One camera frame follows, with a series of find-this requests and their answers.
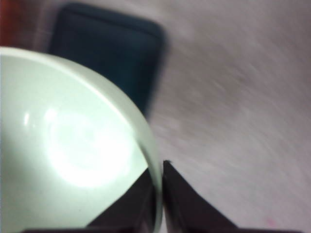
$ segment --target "dark green cushion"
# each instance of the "dark green cushion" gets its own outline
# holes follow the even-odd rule
[[[105,76],[145,114],[164,44],[153,22],[71,3],[58,15],[49,53]]]

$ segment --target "black object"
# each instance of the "black object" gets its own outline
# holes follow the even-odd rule
[[[122,197],[86,228],[29,229],[23,233],[152,233],[155,217],[155,190],[146,169]]]
[[[151,21],[70,3],[58,15],[49,53],[105,76],[146,114],[164,45]]]
[[[298,233],[240,229],[199,196],[170,161],[164,161],[163,166],[163,198],[169,233]]]

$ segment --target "bowl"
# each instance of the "bowl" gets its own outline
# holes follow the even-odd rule
[[[157,231],[160,164],[134,103],[72,61],[16,48],[0,53],[1,232],[85,227],[146,168]]]

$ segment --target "gray floor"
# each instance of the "gray floor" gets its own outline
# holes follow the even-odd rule
[[[16,46],[44,51],[68,0],[19,1]],[[161,159],[241,227],[311,233],[311,1],[80,1],[166,29],[150,119]]]

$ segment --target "floor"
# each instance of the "floor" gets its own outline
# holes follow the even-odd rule
[[[18,1],[15,46],[45,51],[68,0]],[[311,1],[79,1],[165,28],[160,158],[240,227],[311,233]]]

